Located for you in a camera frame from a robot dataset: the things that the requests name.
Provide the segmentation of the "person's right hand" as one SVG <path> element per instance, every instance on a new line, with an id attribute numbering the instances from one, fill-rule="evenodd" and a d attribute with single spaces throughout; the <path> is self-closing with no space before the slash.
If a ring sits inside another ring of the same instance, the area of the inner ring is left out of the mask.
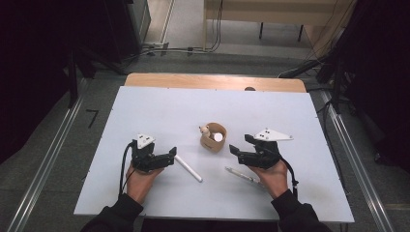
<path id="1" fill-rule="evenodd" d="M 269 169 L 250 166 L 253 171 L 269 192 L 273 199 L 278 198 L 288 190 L 287 184 L 287 167 L 283 161 L 279 161 Z"/>

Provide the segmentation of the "black curtain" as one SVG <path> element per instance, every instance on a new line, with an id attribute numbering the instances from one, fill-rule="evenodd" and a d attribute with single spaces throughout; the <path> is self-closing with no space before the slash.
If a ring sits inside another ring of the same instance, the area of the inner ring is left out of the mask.
<path id="1" fill-rule="evenodd" d="M 69 91 L 75 63 L 118 62 L 109 12 L 121 0 L 0 0 L 0 163 L 19 151 Z"/>
<path id="2" fill-rule="evenodd" d="M 357 0 L 340 41 L 346 97 L 380 159 L 410 174 L 410 0 Z"/>

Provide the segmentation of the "brown woven basket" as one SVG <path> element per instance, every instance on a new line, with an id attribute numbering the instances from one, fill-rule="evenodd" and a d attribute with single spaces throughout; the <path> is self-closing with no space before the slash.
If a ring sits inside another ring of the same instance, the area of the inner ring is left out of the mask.
<path id="1" fill-rule="evenodd" d="M 200 144 L 204 148 L 208 149 L 209 151 L 211 151 L 213 153 L 217 153 L 224 146 L 225 139 L 226 139 L 226 136 L 227 136 L 227 131 L 226 131 L 224 126 L 222 126 L 218 123 L 208 123 L 205 126 L 209 127 L 210 132 L 211 132 L 212 135 L 211 135 L 210 138 L 208 138 L 208 137 L 205 137 L 201 134 Z M 214 134 L 216 132 L 220 132 L 223 135 L 223 140 L 221 142 L 217 142 L 217 141 L 214 140 Z"/>

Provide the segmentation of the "light wooden table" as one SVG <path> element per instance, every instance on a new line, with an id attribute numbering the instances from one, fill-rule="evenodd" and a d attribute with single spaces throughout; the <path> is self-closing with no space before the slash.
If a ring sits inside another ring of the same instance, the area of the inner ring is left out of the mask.
<path id="1" fill-rule="evenodd" d="M 307 91 L 304 82 L 300 79 L 159 72 L 131 73 L 126 78 L 125 86 L 217 90 L 245 90 L 250 86 L 256 91 L 291 93 Z"/>

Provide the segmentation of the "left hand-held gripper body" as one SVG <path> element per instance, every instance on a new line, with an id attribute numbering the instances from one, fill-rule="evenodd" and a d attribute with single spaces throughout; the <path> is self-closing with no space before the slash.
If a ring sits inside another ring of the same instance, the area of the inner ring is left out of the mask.
<path id="1" fill-rule="evenodd" d="M 168 155 L 154 155 L 155 138 L 139 133 L 132 141 L 132 166 L 143 172 L 168 166 Z"/>

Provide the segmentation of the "translucent pen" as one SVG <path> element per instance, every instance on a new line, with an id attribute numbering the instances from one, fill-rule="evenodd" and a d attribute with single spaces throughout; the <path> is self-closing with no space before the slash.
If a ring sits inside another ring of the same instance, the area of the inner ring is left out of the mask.
<path id="1" fill-rule="evenodd" d="M 254 178 L 252 178 L 252 177 L 250 177 L 250 176 L 247 176 L 247 175 L 241 173 L 240 171 L 238 171 L 238 170 L 236 170 L 236 169 L 234 169 L 234 168 L 232 168 L 232 167 L 225 166 L 224 169 L 225 169 L 226 171 L 228 171 L 229 173 L 231 173 L 231 174 L 233 174 L 233 175 L 235 175 L 235 176 L 237 176 L 237 177 L 239 177 L 239 178 L 242 178 L 242 179 L 244 179 L 244 180 L 246 180 L 246 181 L 248 181 L 248 182 L 250 182 L 250 183 L 254 183 L 254 184 L 256 184 L 256 185 L 263 186 L 263 185 L 260 183 L 259 180 L 254 179 Z"/>

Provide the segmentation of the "light wooden desk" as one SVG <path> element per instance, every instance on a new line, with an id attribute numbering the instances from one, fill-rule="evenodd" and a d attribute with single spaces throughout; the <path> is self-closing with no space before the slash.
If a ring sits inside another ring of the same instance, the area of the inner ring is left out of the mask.
<path id="1" fill-rule="evenodd" d="M 358 0 L 203 0 L 203 43 L 207 20 L 303 25 L 316 55 L 328 52 Z"/>

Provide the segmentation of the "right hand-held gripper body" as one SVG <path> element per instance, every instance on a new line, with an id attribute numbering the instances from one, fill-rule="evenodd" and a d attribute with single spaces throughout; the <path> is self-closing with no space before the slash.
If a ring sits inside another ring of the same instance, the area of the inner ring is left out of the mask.
<path id="1" fill-rule="evenodd" d="M 253 137 L 256 139 L 256 143 L 252 144 L 255 152 L 240 151 L 238 162 L 263 169 L 269 169 L 281 159 L 278 142 L 293 139 L 292 135 L 271 129 L 262 130 L 253 135 Z"/>

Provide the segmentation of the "person's left hand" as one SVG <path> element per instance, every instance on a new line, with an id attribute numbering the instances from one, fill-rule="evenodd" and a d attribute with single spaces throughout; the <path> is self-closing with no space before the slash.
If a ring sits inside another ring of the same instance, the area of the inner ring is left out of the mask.
<path id="1" fill-rule="evenodd" d="M 127 171 L 127 195 L 135 202 L 142 204 L 149 193 L 155 179 L 163 172 L 162 169 L 155 169 L 150 172 L 135 170 L 130 165 Z"/>

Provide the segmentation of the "aluminium floor rail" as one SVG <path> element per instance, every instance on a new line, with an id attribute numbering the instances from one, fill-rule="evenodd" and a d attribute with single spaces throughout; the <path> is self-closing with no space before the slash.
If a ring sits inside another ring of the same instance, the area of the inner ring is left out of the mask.
<path id="1" fill-rule="evenodd" d="M 56 162 L 60 150 L 64 145 L 67 135 L 73 125 L 76 115 L 83 103 L 84 97 L 88 91 L 91 81 L 83 78 L 79 83 L 78 99 L 73 106 L 67 110 L 58 131 L 55 133 L 50 146 L 38 168 L 28 189 L 23 194 L 17 207 L 15 215 L 8 226 L 6 232 L 23 232 L 24 227 L 30 217 L 36 203 L 41 195 L 46 180 Z"/>
<path id="2" fill-rule="evenodd" d="M 379 232 L 395 232 L 394 226 L 387 214 L 387 211 L 379 197 L 379 194 L 373 185 L 370 177 L 366 171 L 360 153 L 357 151 L 356 146 L 351 139 L 351 136 L 344 124 L 343 118 L 340 114 L 330 107 L 330 118 L 337 132 L 338 138 L 343 146 L 344 152 L 349 160 L 349 163 L 353 169 L 356 180 L 367 207 L 372 214 L 374 222 Z"/>

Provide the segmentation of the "black metal stand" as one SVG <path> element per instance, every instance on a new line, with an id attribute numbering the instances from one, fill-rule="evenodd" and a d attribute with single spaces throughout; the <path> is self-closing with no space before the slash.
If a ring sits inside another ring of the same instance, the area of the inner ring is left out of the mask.
<path id="1" fill-rule="evenodd" d="M 75 50 L 73 48 L 69 50 L 68 54 L 68 78 L 70 92 L 69 108 L 73 108 L 74 104 L 78 99 Z"/>
<path id="2" fill-rule="evenodd" d="M 339 113 L 339 97 L 340 97 L 340 86 L 343 73 L 343 62 L 339 58 L 337 60 L 337 67 L 335 70 L 335 82 L 334 82 L 334 92 L 332 94 L 332 106 L 336 114 Z"/>

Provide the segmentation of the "grey cabinet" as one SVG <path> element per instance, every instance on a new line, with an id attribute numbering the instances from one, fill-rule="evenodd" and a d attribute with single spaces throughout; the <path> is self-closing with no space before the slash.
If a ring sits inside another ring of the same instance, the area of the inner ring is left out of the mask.
<path id="1" fill-rule="evenodd" d="M 127 4 L 136 38 L 140 44 L 143 44 L 151 23 L 148 1 L 127 0 Z"/>

